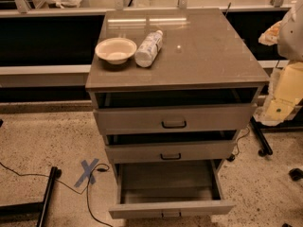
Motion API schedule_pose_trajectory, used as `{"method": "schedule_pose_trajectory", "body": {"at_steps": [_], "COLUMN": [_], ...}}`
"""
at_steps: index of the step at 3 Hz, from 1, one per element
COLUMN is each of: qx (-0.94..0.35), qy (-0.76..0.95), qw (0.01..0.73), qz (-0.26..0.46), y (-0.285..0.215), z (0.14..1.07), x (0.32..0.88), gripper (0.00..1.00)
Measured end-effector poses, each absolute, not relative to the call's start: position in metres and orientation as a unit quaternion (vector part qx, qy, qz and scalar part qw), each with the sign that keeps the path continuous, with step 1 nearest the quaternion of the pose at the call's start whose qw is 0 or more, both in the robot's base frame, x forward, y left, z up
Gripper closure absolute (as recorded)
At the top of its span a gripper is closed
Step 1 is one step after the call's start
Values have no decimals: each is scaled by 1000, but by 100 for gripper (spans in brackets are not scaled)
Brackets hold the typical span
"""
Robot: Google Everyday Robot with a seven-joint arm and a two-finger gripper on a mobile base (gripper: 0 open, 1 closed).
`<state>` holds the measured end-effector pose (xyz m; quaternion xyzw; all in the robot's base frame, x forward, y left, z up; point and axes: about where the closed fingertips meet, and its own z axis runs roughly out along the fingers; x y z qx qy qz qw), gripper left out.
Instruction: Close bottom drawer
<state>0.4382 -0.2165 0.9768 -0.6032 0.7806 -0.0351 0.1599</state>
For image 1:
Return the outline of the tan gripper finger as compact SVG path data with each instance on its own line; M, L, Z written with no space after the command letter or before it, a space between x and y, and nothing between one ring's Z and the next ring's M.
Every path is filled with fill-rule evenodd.
M260 44L264 44L264 45L268 45L268 46L277 44L278 34L280 31L280 25L281 25L281 22L278 21L275 24L273 24L272 26L270 26L265 32L263 32L259 36L258 42Z

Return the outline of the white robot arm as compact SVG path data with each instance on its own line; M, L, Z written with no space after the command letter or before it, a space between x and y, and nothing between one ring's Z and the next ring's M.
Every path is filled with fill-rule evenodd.
M258 42L277 45L278 54L289 62L274 69L263 106L256 111L259 122L276 126L285 121L303 99L303 0L297 0L284 15L263 32Z

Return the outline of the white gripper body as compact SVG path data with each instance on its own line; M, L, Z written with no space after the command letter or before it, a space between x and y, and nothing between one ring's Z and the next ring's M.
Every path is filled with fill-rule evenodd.
M268 96L258 107L254 118L265 126L285 121L303 99L303 62L290 61L283 69L274 69L270 76Z

